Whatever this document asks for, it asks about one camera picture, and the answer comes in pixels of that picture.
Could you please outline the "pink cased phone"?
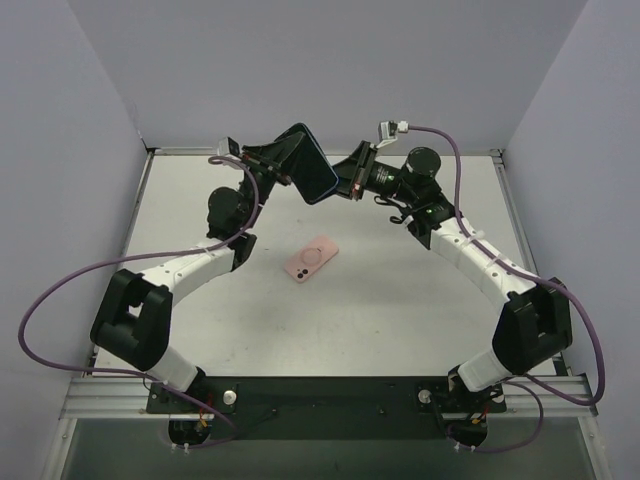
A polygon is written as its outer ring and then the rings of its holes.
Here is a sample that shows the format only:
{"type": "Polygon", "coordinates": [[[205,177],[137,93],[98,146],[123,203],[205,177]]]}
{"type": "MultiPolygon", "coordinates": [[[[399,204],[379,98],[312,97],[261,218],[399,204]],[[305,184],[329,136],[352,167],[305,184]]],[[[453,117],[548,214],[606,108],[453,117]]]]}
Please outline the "pink cased phone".
{"type": "Polygon", "coordinates": [[[339,253],[338,245],[326,235],[312,239],[284,264],[284,271],[297,283],[304,283],[339,253]]]}

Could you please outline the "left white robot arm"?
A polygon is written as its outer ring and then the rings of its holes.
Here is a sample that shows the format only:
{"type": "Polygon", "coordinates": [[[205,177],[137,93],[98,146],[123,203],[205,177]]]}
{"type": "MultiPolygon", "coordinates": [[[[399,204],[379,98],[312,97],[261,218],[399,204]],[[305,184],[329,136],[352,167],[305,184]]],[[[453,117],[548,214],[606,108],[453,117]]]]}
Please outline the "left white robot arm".
{"type": "Polygon", "coordinates": [[[214,278],[243,265],[256,236],[249,233],[276,184],[294,181],[297,161],[310,136],[295,125],[275,141],[246,146],[234,157],[214,156],[243,172],[237,188],[218,187],[209,196],[205,240],[140,273],[117,271],[107,286],[90,331],[91,341],[169,390],[183,411],[204,402],[204,372],[170,346],[174,307],[214,278]]]}

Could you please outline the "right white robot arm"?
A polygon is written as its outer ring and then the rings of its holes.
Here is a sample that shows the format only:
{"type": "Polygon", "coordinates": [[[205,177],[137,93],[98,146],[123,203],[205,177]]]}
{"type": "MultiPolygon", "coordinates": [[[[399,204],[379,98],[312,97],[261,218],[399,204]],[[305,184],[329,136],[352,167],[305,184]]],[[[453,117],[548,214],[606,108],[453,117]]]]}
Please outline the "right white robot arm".
{"type": "Polygon", "coordinates": [[[392,223],[403,224],[425,248],[450,262],[489,300],[499,315],[490,346],[447,375],[448,396],[472,405],[499,382],[530,372],[572,343],[569,301],[553,283],[539,285],[455,215],[436,180],[437,152],[412,149],[401,167],[380,163],[363,142],[334,165],[336,194],[359,200],[372,192],[378,204],[397,208],[392,223]]]}

